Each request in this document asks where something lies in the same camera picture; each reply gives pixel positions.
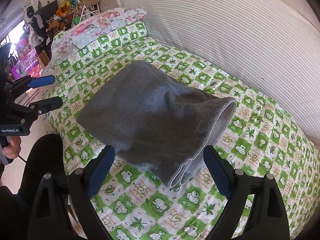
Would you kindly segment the left hand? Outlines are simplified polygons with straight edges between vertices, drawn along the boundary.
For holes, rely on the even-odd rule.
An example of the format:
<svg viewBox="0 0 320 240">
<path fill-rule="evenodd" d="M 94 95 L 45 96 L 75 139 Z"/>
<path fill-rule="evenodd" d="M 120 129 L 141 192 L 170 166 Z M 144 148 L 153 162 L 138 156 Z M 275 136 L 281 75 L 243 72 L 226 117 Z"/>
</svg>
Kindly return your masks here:
<svg viewBox="0 0 320 240">
<path fill-rule="evenodd" d="M 21 138 L 18 136 L 10 137 L 9 144 L 2 150 L 3 155 L 8 159 L 16 159 L 21 151 Z"/>
</svg>

